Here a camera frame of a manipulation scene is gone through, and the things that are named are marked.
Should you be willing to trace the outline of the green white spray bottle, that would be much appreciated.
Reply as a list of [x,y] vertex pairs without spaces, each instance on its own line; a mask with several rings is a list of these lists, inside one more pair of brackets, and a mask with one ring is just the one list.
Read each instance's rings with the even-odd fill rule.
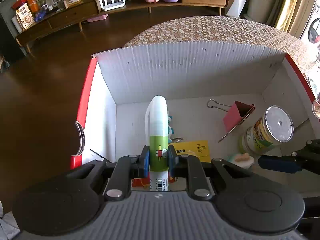
[[149,146],[150,190],[168,190],[168,108],[165,97],[157,95],[145,113],[145,137]]

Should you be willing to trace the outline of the green yellow tin can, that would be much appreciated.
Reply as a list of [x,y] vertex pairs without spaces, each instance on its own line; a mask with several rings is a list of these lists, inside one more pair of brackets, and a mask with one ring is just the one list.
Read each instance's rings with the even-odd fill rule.
[[239,151],[263,155],[275,147],[291,140],[293,121],[287,111],[273,105],[239,138]]

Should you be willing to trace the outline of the snack package box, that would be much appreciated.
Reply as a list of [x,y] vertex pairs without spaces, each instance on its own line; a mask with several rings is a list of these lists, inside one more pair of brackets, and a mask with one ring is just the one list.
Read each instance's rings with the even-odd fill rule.
[[27,3],[16,10],[16,15],[23,30],[28,29],[35,22]]

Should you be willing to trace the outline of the yellow curtain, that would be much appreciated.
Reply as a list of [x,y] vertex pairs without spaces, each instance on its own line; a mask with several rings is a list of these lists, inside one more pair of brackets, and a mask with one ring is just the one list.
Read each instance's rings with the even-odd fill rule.
[[292,21],[293,13],[297,4],[297,0],[282,0],[278,17],[274,24],[276,29],[287,32]]

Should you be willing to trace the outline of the blue white rabbit toy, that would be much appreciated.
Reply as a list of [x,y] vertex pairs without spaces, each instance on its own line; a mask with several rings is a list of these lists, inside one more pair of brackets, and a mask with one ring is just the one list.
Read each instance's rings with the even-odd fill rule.
[[168,143],[172,143],[171,136],[174,134],[174,130],[170,126],[171,121],[172,121],[172,116],[168,116]]

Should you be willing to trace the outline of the wooden tv console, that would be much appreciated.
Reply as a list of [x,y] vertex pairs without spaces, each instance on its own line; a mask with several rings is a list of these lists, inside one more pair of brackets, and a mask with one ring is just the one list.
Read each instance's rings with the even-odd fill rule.
[[215,7],[222,11],[226,8],[229,0],[178,0],[168,3],[160,0],[156,3],[148,3],[145,0],[125,1],[122,0],[82,0],[76,5],[45,16],[43,20],[32,24],[28,29],[17,35],[16,41],[19,46],[26,48],[30,53],[29,43],[38,38],[61,30],[70,25],[78,24],[82,29],[82,22],[93,17],[100,17],[115,12],[147,8],[149,12],[153,7],[168,6],[203,6]]

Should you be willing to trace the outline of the black cabinet with coffee machine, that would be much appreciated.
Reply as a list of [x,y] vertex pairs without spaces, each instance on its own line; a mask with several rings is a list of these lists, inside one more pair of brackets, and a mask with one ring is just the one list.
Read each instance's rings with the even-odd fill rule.
[[18,31],[12,22],[16,12],[12,6],[17,0],[1,0],[1,55],[9,63],[14,63],[25,57],[26,51],[16,41]]

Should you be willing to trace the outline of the white wifi router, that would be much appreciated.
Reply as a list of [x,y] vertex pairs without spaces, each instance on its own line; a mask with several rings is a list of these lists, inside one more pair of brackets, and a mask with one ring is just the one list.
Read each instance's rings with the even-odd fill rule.
[[125,6],[125,0],[98,0],[102,11],[110,11]]

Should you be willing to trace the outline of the small jar with cork stoppers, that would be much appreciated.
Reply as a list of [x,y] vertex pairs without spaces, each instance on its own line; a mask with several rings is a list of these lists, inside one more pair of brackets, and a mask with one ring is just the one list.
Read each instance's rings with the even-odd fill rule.
[[231,155],[228,161],[238,167],[249,169],[255,162],[255,159],[248,153],[238,153]]

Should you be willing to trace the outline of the yellow small box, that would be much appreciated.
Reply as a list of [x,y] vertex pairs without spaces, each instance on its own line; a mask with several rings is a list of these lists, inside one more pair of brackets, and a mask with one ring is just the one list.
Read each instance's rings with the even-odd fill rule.
[[211,157],[207,140],[172,143],[178,155],[188,154],[196,156],[201,162],[210,163]]

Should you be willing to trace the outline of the red cardboard box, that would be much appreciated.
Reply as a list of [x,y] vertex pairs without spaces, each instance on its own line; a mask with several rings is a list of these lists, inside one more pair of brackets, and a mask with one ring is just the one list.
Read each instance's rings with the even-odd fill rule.
[[[145,145],[145,112],[157,95],[167,101],[174,135],[207,140],[211,157],[235,154],[242,132],[273,105],[287,111],[295,131],[271,154],[289,155],[319,138],[315,96],[293,57],[282,50],[228,42],[134,46],[92,56],[75,122],[80,147],[71,167],[99,156],[116,161],[139,154]],[[219,142],[226,134],[226,112],[208,108],[209,99],[254,104],[255,111]]]

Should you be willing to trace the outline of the washing machine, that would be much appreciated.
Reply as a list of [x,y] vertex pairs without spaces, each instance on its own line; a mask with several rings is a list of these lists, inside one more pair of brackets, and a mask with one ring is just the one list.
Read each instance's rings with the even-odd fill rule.
[[300,39],[307,44],[319,44],[319,5],[316,4]]

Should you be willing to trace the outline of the pink binder clip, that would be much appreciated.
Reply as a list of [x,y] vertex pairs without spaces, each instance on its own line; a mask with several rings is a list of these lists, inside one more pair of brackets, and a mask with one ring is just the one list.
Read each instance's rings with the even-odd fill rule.
[[226,112],[222,119],[226,129],[226,134],[219,140],[219,142],[223,141],[255,111],[254,104],[248,105],[240,101],[235,101],[232,105],[227,105],[219,103],[215,99],[209,99],[207,101],[207,107]]

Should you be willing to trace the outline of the red crab toy figure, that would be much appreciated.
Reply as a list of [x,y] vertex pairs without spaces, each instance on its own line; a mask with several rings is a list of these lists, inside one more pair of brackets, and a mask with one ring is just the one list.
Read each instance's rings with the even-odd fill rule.
[[131,187],[142,187],[144,189],[149,189],[150,178],[135,178],[131,181]]

